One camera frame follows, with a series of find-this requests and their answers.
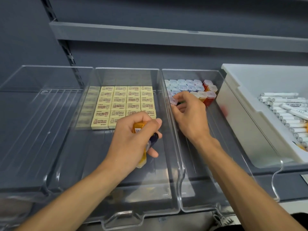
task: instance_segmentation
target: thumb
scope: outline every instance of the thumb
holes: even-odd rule
[[[175,120],[179,122],[183,116],[183,113],[181,113],[181,111],[173,104],[171,105],[171,109],[172,109],[172,113],[174,115]]]
[[[148,142],[149,139],[151,138],[151,136],[158,131],[158,129],[160,128],[162,124],[162,121],[160,118],[157,119],[153,119],[149,122],[147,122],[147,124],[145,124],[145,126],[138,132],[138,138],[142,141],[142,142]]]

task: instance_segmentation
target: person's left hand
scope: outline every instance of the person's left hand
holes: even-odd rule
[[[138,133],[132,133],[133,124],[140,121],[148,122]],[[150,137],[158,131],[162,124],[160,118],[152,119],[146,112],[138,112],[118,120],[109,151],[100,167],[111,167],[124,179],[133,171],[142,158],[144,149]],[[148,150],[152,157],[158,157],[157,151],[153,148]]]

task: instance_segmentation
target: black pants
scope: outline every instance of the black pants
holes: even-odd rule
[[[294,213],[291,215],[295,220],[298,221],[305,229],[308,230],[308,214],[307,213]],[[229,225],[216,229],[217,231],[244,231],[242,225]]]

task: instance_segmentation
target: person's right hand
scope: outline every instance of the person's right hand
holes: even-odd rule
[[[177,93],[173,98],[185,101],[178,106],[171,105],[171,108],[181,131],[190,142],[196,146],[199,141],[211,140],[205,105],[187,91]]]

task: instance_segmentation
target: person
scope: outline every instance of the person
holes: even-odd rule
[[[210,135],[204,104],[184,91],[174,98],[184,103],[171,105],[183,134],[195,146],[212,171],[245,230],[306,230],[274,201]],[[147,124],[136,134],[133,124]],[[145,112],[121,118],[104,161],[86,178],[63,192],[46,207],[21,224],[17,231],[76,230],[98,204],[131,172],[141,160],[144,148],[158,133],[162,120],[151,119]],[[148,154],[158,157],[149,149]]]

